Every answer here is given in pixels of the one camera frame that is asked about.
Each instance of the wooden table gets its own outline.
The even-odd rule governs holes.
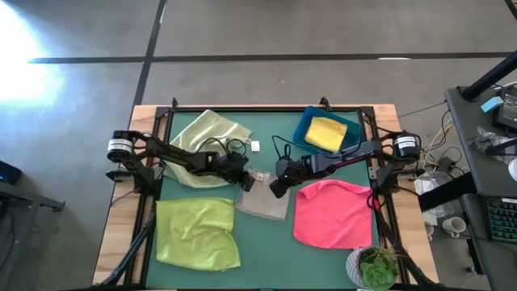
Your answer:
[[[253,105],[232,105],[232,107],[250,107]],[[272,107],[284,107],[286,105],[271,105]],[[289,105],[300,106],[304,108],[307,104]],[[361,105],[333,105],[333,108],[339,107],[358,107]],[[376,115],[377,125],[393,131],[400,130],[398,124],[397,112],[393,104],[365,104],[364,106],[373,106]],[[141,132],[151,132],[155,121],[156,108],[155,105],[135,106],[132,113],[129,129]],[[178,106],[178,108],[202,108],[206,105],[187,105]],[[228,107],[228,105],[211,106],[211,108]],[[159,129],[159,137],[163,137],[164,128]],[[401,186],[414,189],[411,182],[400,182]],[[122,196],[131,191],[132,182],[122,182],[115,186],[112,199]],[[106,229],[104,231],[103,241],[99,252],[97,267],[93,278],[93,283],[100,283],[106,279],[111,271],[117,266],[124,257],[130,244],[136,217],[136,209],[138,205],[139,195],[130,194],[126,198],[119,200],[110,208],[107,217]],[[438,282],[435,262],[431,254],[431,248],[427,241],[426,230],[423,224],[422,213],[418,204],[418,198],[406,191],[399,191],[393,194],[393,204],[397,215],[397,223],[400,230],[402,245],[413,258],[414,262],[423,270],[428,278],[434,282]],[[133,281],[140,279],[142,258],[144,247],[138,251],[137,263],[133,271]]]

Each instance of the potted plant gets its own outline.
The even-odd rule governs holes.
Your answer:
[[[356,249],[347,258],[347,274],[360,288],[388,290],[398,276],[397,256],[384,246]]]

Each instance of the blue container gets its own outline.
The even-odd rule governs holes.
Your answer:
[[[298,127],[296,128],[294,135],[292,136],[292,141],[301,148],[308,150],[309,152],[314,154],[318,154],[321,152],[329,153],[328,151],[320,149],[305,141],[305,135],[307,134],[307,130],[309,130],[310,121],[313,119],[313,117],[326,117],[348,126],[345,138],[343,138],[343,141],[341,142],[341,150],[349,148],[351,146],[357,146],[359,144],[359,141],[362,138],[362,130],[360,124],[346,120],[342,117],[336,116],[335,114],[332,114],[325,110],[321,110],[320,108],[308,106],[304,111],[304,115],[301,117],[300,123],[298,124]]]

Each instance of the towel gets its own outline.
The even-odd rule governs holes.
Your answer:
[[[325,179],[296,194],[293,236],[325,249],[353,249],[372,244],[371,188]]]
[[[250,169],[250,175],[255,178],[253,187],[249,192],[241,191],[235,200],[235,208],[243,213],[256,215],[273,220],[283,221],[288,212],[289,190],[282,198],[277,199],[269,188],[271,182],[276,180],[272,173],[263,173]]]
[[[177,137],[170,142],[171,145],[190,152],[196,152],[201,144],[210,137],[221,140],[223,145],[232,139],[246,141],[251,131],[242,125],[235,123],[212,110],[206,110],[198,118],[192,121]],[[239,142],[230,143],[232,147],[241,146]],[[208,141],[201,151],[217,151],[220,155],[226,154],[217,141]],[[184,167],[172,162],[166,162],[164,175],[177,179],[181,184],[193,188],[212,188],[228,185],[228,182],[214,176],[195,176]]]
[[[313,117],[305,134],[305,141],[331,153],[339,151],[347,126],[326,117]]]
[[[156,202],[156,260],[205,271],[241,266],[232,237],[233,200],[187,198]]]

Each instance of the succulent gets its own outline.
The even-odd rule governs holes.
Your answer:
[[[365,286],[385,291],[395,284],[398,275],[396,256],[390,249],[373,247],[361,256],[359,269]]]

